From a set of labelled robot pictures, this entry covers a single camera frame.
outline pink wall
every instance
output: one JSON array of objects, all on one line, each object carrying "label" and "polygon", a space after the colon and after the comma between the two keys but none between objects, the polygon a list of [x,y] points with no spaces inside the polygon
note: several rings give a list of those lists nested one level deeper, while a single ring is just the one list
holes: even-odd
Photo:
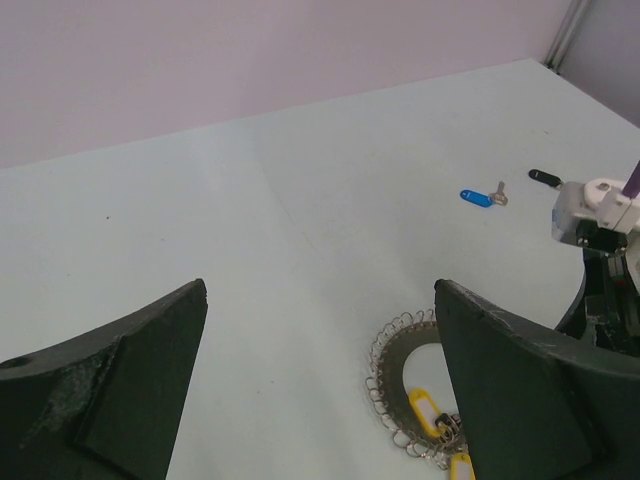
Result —
[{"label": "pink wall", "polygon": [[570,0],[3,0],[0,166],[524,57]]}]

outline yellow key tag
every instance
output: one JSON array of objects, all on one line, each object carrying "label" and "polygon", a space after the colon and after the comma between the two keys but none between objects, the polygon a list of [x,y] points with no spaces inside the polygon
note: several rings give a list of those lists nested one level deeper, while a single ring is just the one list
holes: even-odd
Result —
[{"label": "yellow key tag", "polygon": [[431,437],[439,437],[440,430],[436,426],[436,419],[441,412],[431,395],[420,388],[416,388],[409,393],[409,403],[424,431]]},{"label": "yellow key tag", "polygon": [[476,480],[469,454],[456,453],[451,458],[451,480]]}]

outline purple rod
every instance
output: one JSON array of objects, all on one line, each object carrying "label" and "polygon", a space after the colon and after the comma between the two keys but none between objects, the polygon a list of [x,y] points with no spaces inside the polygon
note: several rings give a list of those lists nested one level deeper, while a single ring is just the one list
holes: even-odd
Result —
[{"label": "purple rod", "polygon": [[636,198],[640,193],[640,162],[636,165],[633,173],[629,177],[627,184],[622,189],[622,194],[625,197]]}]

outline white table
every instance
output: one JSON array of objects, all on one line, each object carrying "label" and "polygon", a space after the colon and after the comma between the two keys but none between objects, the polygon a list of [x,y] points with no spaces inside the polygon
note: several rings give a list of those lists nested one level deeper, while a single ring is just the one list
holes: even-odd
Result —
[{"label": "white table", "polygon": [[[376,332],[438,278],[555,325],[582,265],[527,171],[622,179],[638,155],[638,129],[523,61],[3,170],[0,360],[202,277],[170,479],[442,479],[370,411]],[[499,180],[506,208],[458,196]],[[447,403],[443,368],[425,382]]]}]

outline chain link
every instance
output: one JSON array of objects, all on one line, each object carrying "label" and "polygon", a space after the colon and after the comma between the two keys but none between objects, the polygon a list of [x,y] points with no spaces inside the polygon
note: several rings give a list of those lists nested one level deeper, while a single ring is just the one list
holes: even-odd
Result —
[{"label": "chain link", "polygon": [[375,341],[371,345],[369,354],[371,376],[365,380],[365,386],[371,399],[373,410],[380,418],[380,423],[391,432],[393,444],[405,450],[412,458],[425,459],[441,470],[448,470],[451,464],[451,457],[457,452],[467,452],[467,445],[462,433],[462,422],[458,414],[442,414],[436,419],[436,426],[442,432],[438,438],[428,437],[425,441],[423,432],[414,432],[393,418],[388,402],[383,400],[382,392],[385,385],[382,380],[380,363],[385,346],[400,331],[406,331],[407,327],[412,330],[431,328],[437,329],[435,313],[433,310],[426,312],[420,310],[415,315],[408,312],[394,318],[387,323],[378,333]]}]

